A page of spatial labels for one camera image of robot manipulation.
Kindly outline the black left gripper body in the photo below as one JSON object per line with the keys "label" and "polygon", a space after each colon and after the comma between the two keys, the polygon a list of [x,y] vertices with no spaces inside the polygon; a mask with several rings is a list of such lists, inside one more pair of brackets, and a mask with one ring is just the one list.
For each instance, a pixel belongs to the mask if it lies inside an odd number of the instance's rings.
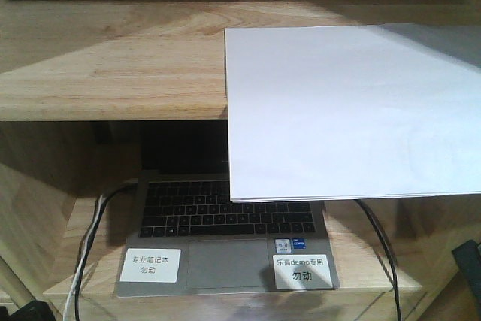
{"label": "black left gripper body", "polygon": [[46,302],[34,300],[11,315],[1,306],[1,321],[55,321],[55,317]]}

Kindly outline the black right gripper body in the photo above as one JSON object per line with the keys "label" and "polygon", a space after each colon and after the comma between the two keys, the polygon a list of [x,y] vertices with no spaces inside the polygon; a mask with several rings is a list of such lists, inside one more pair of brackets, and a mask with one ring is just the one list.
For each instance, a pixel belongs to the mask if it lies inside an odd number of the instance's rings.
{"label": "black right gripper body", "polygon": [[452,250],[452,255],[469,286],[475,301],[477,315],[480,315],[480,243],[465,241]]}

